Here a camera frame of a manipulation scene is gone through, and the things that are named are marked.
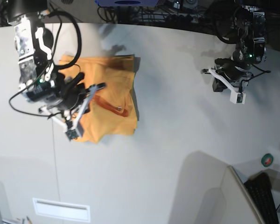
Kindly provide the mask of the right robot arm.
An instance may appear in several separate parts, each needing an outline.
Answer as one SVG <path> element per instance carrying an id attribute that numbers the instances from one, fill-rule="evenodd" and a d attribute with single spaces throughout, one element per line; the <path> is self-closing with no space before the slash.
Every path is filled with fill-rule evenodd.
<path id="1" fill-rule="evenodd" d="M 18 92 L 10 99 L 22 95 L 28 102 L 43 102 L 37 117 L 53 119 L 69 140 L 82 137 L 82 116 L 90 111 L 90 101 L 95 93 L 106 87 L 105 83 L 85 87 L 83 72 L 66 78 L 60 71 L 76 65 L 82 51 L 81 32 L 75 18 L 68 12 L 48 11 L 46 0 L 7 0 L 7 22 L 14 27 L 14 45 L 19 55 Z M 58 35 L 45 28 L 44 17 L 66 17 L 77 34 L 77 52 L 65 65 L 56 65 L 54 55 Z"/>

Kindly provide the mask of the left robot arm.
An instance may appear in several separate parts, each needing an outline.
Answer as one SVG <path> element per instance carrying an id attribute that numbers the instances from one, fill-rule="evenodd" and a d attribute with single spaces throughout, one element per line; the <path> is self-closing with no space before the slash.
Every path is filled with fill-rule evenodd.
<path id="1" fill-rule="evenodd" d="M 256 78 L 250 69 L 257 69 L 266 57 L 264 6 L 258 0 L 216 0 L 209 11 L 215 35 L 220 41 L 235 45 L 235 50 L 228 58 L 215 59 L 214 67 L 202 69 L 201 73 L 213 76 L 214 92 L 229 89 L 230 101 L 244 104 L 245 88 Z M 231 37 L 223 37 L 219 19 L 231 20 Z"/>

